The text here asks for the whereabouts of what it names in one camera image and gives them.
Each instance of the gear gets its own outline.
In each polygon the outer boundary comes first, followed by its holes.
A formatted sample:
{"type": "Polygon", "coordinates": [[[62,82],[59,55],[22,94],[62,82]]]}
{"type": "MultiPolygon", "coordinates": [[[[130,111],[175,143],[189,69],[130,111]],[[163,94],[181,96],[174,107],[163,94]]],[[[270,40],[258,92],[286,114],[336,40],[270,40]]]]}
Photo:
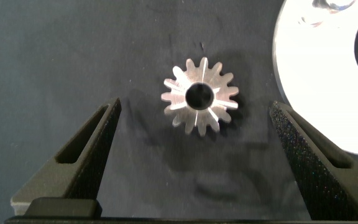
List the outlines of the gear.
{"type": "Polygon", "coordinates": [[[206,57],[201,59],[199,67],[195,67],[193,61],[188,59],[186,68],[184,72],[175,66],[173,74],[177,79],[164,80],[164,85],[171,89],[171,92],[161,94],[163,101],[171,102],[164,113],[176,115],[172,123],[174,127],[185,123],[186,134],[190,134],[197,126],[199,134],[205,136],[207,125],[218,132],[218,120],[230,123],[231,117],[226,110],[236,110],[238,107],[237,102],[229,98],[238,94],[239,89],[227,86],[233,74],[220,76],[222,63],[218,62],[209,69],[206,57]]]}

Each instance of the aluminum part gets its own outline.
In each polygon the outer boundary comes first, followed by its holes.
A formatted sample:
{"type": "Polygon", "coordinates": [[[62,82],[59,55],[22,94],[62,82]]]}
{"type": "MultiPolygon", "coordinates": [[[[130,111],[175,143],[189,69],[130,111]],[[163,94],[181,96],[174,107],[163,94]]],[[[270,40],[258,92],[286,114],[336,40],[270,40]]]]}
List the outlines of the aluminum part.
{"type": "Polygon", "coordinates": [[[166,115],[176,115],[172,125],[179,126],[185,123],[185,132],[190,134],[194,127],[198,127],[200,136],[205,136],[206,127],[211,126],[215,132],[219,131],[218,120],[227,123],[231,121],[230,115],[226,112],[236,110],[238,104],[230,100],[231,96],[238,94],[239,89],[227,84],[233,79],[232,73],[220,76],[222,63],[216,63],[212,69],[208,68],[208,59],[203,57],[199,67],[195,67],[193,61],[186,61],[186,71],[178,66],[173,68],[176,80],[165,79],[164,85],[171,89],[171,92],[161,94],[161,100],[171,102],[171,105],[164,109],[166,115]],[[188,90],[194,85],[206,85],[212,91],[210,105],[206,108],[194,109],[186,99],[188,90]]]}
{"type": "Polygon", "coordinates": [[[286,0],[273,65],[286,103],[342,150],[358,154],[358,0],[286,0]]]}

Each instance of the gear tooth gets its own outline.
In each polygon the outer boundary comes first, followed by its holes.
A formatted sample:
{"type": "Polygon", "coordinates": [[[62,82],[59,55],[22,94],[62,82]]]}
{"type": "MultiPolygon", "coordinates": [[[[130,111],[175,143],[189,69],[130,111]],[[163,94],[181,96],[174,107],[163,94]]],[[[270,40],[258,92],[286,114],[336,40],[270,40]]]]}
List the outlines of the gear tooth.
{"type": "Polygon", "coordinates": [[[221,116],[221,119],[226,122],[226,123],[230,123],[231,121],[231,116],[229,115],[228,112],[224,112],[224,115],[221,116]]]}
{"type": "Polygon", "coordinates": [[[200,134],[201,137],[205,136],[206,133],[206,125],[204,123],[200,123],[198,125],[198,132],[200,134]]]}
{"type": "Polygon", "coordinates": [[[201,59],[199,68],[200,68],[201,70],[203,70],[204,68],[205,68],[205,69],[208,68],[208,58],[203,57],[203,58],[201,59]]]}
{"type": "Polygon", "coordinates": [[[180,123],[181,123],[181,119],[179,118],[179,115],[177,115],[177,116],[173,119],[172,125],[173,125],[174,127],[177,127],[177,126],[180,125],[180,123]]]}
{"type": "Polygon", "coordinates": [[[227,73],[222,76],[222,80],[223,80],[223,82],[225,82],[225,84],[228,84],[229,82],[231,82],[231,80],[233,80],[233,78],[234,78],[233,73],[227,73]]]}
{"type": "Polygon", "coordinates": [[[229,110],[236,110],[239,107],[239,104],[234,100],[227,101],[229,104],[226,106],[229,110]]]}
{"type": "Polygon", "coordinates": [[[194,124],[186,123],[185,133],[186,133],[186,134],[190,134],[191,131],[193,130],[193,128],[194,128],[194,124]]]}
{"type": "Polygon", "coordinates": [[[224,110],[221,107],[214,107],[212,108],[212,111],[216,114],[216,116],[223,120],[224,122],[229,123],[231,121],[231,117],[229,115],[229,113],[226,112],[226,110],[224,110]]]}
{"type": "Polygon", "coordinates": [[[177,78],[177,79],[181,79],[185,76],[185,73],[184,71],[182,71],[181,68],[179,68],[178,66],[175,66],[173,69],[172,69],[172,72],[173,72],[173,75],[177,78]]]}
{"type": "Polygon", "coordinates": [[[172,101],[171,93],[162,93],[161,100],[166,101],[166,102],[172,101]]]}
{"type": "Polygon", "coordinates": [[[175,111],[171,110],[171,105],[167,106],[165,109],[164,109],[164,114],[165,115],[171,115],[175,113],[175,111]]]}
{"type": "Polygon", "coordinates": [[[238,87],[230,86],[227,88],[227,93],[229,94],[229,96],[235,96],[239,94],[239,89],[238,87]]]}
{"type": "Polygon", "coordinates": [[[194,62],[193,62],[192,59],[189,58],[189,59],[186,60],[186,68],[187,68],[188,71],[189,70],[194,70],[196,68],[196,66],[194,65],[194,62]]]}
{"type": "Polygon", "coordinates": [[[217,121],[213,121],[209,124],[215,132],[219,132],[219,123],[217,121]]]}
{"type": "Polygon", "coordinates": [[[222,71],[222,63],[218,62],[214,65],[214,67],[211,69],[212,74],[215,75],[219,75],[222,71]]]}

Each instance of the metal gear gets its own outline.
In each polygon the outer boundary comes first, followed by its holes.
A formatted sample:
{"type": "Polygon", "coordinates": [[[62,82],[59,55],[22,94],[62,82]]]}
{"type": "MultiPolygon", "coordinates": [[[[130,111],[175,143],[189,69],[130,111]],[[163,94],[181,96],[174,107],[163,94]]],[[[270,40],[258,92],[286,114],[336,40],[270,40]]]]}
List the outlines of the metal gear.
{"type": "Polygon", "coordinates": [[[233,74],[220,76],[222,63],[218,62],[209,69],[206,57],[201,59],[199,67],[195,67],[193,61],[188,59],[186,68],[184,72],[175,66],[173,74],[177,79],[164,80],[164,85],[171,89],[171,92],[161,94],[161,100],[171,102],[164,113],[176,115],[172,122],[174,127],[185,123],[186,134],[190,134],[197,126],[200,136],[205,136],[207,125],[218,132],[219,119],[227,123],[231,121],[226,110],[238,108],[237,102],[229,98],[238,94],[239,89],[227,86],[233,79],[233,74]]]}

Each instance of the dark background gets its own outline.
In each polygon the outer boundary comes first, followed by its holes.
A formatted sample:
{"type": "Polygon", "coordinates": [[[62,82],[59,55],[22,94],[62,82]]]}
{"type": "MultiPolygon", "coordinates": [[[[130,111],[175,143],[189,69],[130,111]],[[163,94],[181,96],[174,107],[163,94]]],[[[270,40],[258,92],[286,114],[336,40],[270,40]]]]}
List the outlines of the dark background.
{"type": "Polygon", "coordinates": [[[12,195],[98,106],[122,113],[103,216],[310,219],[269,121],[282,1],[0,1],[0,223],[12,195]],[[164,78],[223,63],[240,108],[201,138],[173,128],[164,78]]]}

